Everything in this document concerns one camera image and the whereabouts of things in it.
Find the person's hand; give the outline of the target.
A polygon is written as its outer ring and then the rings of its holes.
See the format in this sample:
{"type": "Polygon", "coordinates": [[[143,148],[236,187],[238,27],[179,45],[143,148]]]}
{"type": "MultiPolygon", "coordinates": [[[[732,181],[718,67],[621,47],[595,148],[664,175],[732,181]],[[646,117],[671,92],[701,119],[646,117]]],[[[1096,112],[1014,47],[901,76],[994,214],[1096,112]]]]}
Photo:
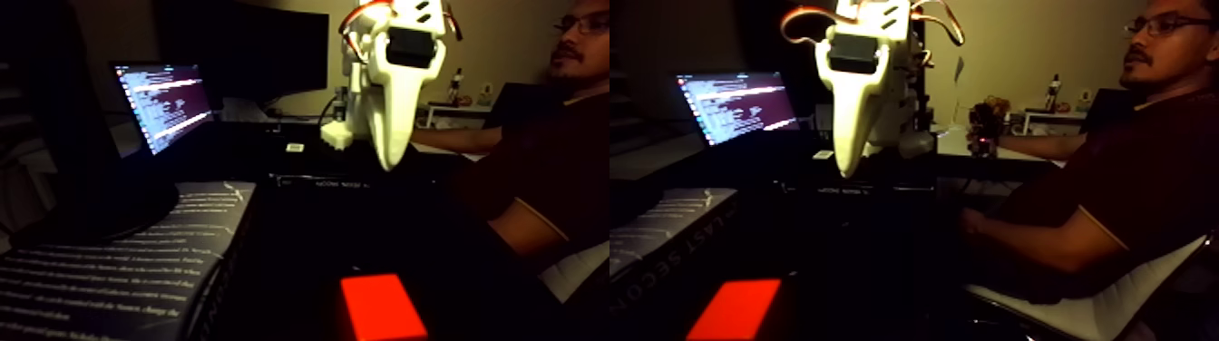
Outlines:
{"type": "Polygon", "coordinates": [[[961,231],[964,231],[967,237],[985,237],[985,227],[989,224],[989,217],[978,209],[961,209],[958,224],[961,224],[961,231]]]}

